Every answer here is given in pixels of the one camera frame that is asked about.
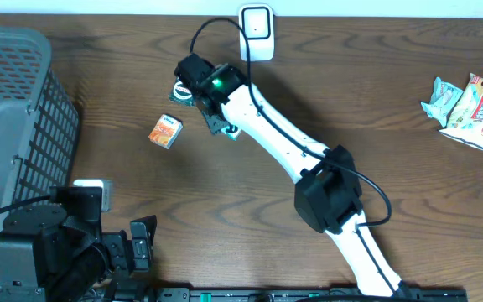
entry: laundry basket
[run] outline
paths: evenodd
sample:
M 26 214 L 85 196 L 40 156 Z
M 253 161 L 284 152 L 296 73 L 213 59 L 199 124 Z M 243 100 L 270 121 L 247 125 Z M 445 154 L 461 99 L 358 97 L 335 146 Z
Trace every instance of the laundry basket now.
M 0 207 L 69 181 L 79 118 L 50 61 L 42 34 L 0 27 Z

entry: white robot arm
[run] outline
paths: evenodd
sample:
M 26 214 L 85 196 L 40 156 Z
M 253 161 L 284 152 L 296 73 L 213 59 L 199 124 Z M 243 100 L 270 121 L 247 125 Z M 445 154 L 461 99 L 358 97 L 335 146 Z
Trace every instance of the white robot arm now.
M 340 249 L 356 276 L 357 286 L 365 295 L 390 297 L 403 290 L 402 280 L 392 271 L 383 257 L 368 227 L 358 227 L 366 222 L 358 179 L 344 172 L 329 172 L 320 159 L 309 156 L 287 139 L 290 139 L 321 157 L 342 152 L 340 156 L 353 159 L 342 147 L 332 151 L 301 132 L 291 122 L 277 112 L 251 85 L 256 108 L 250 93 L 247 79 L 234 67 L 223 65 L 213 68 L 211 64 L 192 54 L 179 63 L 175 74 L 200 99 L 200 109 L 206 115 L 216 115 L 260 143 L 287 171 L 296 184 L 296 210 L 317 232 L 324 232 Z M 273 126 L 261 112 L 271 119 Z M 348 199 L 356 200 L 354 205 Z
M 262 106 L 263 111 L 282 130 L 310 150 L 324 156 L 324 150 L 327 149 L 327 146 L 314 141 L 284 118 L 264 99 L 254 84 L 252 89 L 253 95 Z M 301 180 L 301 171 L 304 169 L 311 170 L 319 163 L 318 159 L 303 154 L 303 151 L 290 143 L 257 112 L 249 96 L 248 86 L 242 85 L 237 88 L 229 95 L 229 100 L 227 104 L 221 105 L 225 119 L 260 143 L 283 166 L 294 183 Z M 366 218 L 364 211 L 361 211 L 360 214 L 353 215 L 345 222 L 342 226 L 342 233 L 338 235 L 330 231 L 325 231 L 325 233 L 333 239 L 348 264 L 350 264 L 357 279 L 357 286 L 363 294 L 390 297 L 398 290 L 402 280 L 387 264 L 368 227 L 361 227 L 359 230 L 362 237 L 371 255 L 378 263 L 382 275 L 378 271 L 356 233 L 356 224 L 363 222 L 366 222 Z

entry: small box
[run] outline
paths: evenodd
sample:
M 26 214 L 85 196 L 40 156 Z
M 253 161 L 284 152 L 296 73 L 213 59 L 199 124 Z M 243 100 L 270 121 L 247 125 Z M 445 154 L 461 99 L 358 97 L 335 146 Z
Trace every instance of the small box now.
M 166 149 L 170 148 L 182 130 L 182 122 L 174 117 L 164 114 L 148 135 L 150 141 Z

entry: snack bag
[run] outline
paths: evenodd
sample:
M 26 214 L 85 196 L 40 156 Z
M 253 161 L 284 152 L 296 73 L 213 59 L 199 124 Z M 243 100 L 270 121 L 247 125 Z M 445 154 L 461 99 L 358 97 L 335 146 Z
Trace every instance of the snack bag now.
M 166 149 L 170 148 L 182 130 L 182 122 L 174 117 L 163 114 L 156 123 L 156 127 L 148 135 L 151 142 Z
M 439 77 L 434 82 L 434 93 L 430 98 L 429 104 L 421 102 L 420 105 L 428 117 L 435 118 L 442 127 L 446 126 L 447 116 L 458 102 L 463 91 L 447 82 L 441 81 Z
M 443 135 L 483 150 L 483 79 L 470 74 L 470 82 L 450 115 Z
M 171 93 L 169 94 L 169 100 L 187 107 L 195 106 L 195 99 L 193 98 L 191 91 L 185 88 L 184 84 L 182 84 L 182 81 L 178 77 L 173 85 L 173 90 L 171 90 Z
M 242 133 L 242 130 L 234 125 L 229 125 L 227 127 L 222 128 L 221 133 L 225 134 L 231 140 L 236 141 L 240 136 L 240 134 Z

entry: wood grain surface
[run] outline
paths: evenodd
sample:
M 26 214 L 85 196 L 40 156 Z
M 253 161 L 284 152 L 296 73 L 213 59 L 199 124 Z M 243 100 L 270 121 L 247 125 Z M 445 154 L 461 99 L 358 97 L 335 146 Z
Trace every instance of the wood grain surface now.
M 335 244 L 293 208 L 293 184 L 246 134 L 212 137 L 168 99 L 205 17 L 0 15 L 53 45 L 52 66 L 84 107 L 73 178 L 115 183 L 105 231 L 155 214 L 154 276 L 194 287 L 329 287 L 355 278 Z M 307 134 L 342 144 L 394 207 L 372 230 L 409 284 L 483 301 L 483 152 L 437 132 L 422 111 L 434 77 L 483 76 L 483 20 L 276 18 L 275 56 L 254 64 L 262 94 Z M 210 26 L 195 51 L 239 59 L 238 33 Z M 170 150 L 148 141 L 162 113 L 184 122 Z M 385 214 L 363 185 L 370 219 Z

